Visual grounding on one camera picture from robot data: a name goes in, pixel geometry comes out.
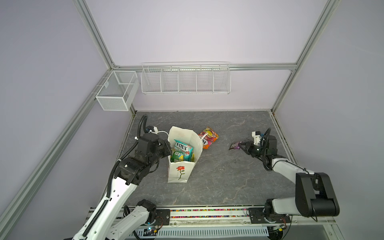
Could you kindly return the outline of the purple M&M's packet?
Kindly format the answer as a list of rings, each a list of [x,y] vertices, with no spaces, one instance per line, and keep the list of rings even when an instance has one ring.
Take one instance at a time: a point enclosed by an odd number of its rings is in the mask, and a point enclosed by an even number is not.
[[[229,147],[229,150],[239,150],[241,148],[242,142],[232,143]]]

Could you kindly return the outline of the teal Fox's mint bag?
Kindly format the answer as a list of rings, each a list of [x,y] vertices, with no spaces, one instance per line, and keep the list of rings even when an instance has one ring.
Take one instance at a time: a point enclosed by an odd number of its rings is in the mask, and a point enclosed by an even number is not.
[[[175,140],[175,149],[182,152],[185,159],[190,159],[194,150],[192,146],[178,140]]]

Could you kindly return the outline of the green candy bag back side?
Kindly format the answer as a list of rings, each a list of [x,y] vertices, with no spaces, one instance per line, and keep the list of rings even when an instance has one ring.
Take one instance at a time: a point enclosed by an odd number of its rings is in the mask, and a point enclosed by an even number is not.
[[[185,159],[184,154],[180,151],[174,150],[171,155],[171,163],[178,163],[178,162],[190,162],[193,158],[194,154],[192,153],[192,156],[190,159]]]

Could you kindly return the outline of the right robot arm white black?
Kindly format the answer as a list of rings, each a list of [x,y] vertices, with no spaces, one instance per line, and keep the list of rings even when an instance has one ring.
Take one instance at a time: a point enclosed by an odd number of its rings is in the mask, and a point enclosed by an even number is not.
[[[270,128],[264,134],[252,132],[252,138],[238,143],[238,148],[260,160],[266,171],[278,173],[295,184],[293,197],[266,201],[263,217],[268,222],[274,222],[277,215],[302,216],[316,221],[318,217],[336,217],[340,214],[329,175],[310,171],[279,155],[277,139],[271,135]]]

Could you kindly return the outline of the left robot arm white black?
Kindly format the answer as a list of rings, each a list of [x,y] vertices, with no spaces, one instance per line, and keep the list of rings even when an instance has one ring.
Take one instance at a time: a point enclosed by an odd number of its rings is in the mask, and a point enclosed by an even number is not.
[[[141,200],[127,216],[114,223],[141,181],[154,172],[152,167],[172,153],[169,141],[159,137],[155,127],[147,127],[147,119],[147,115],[140,119],[135,144],[115,162],[104,197],[74,235],[75,240],[125,240],[141,225],[155,221],[157,206]]]

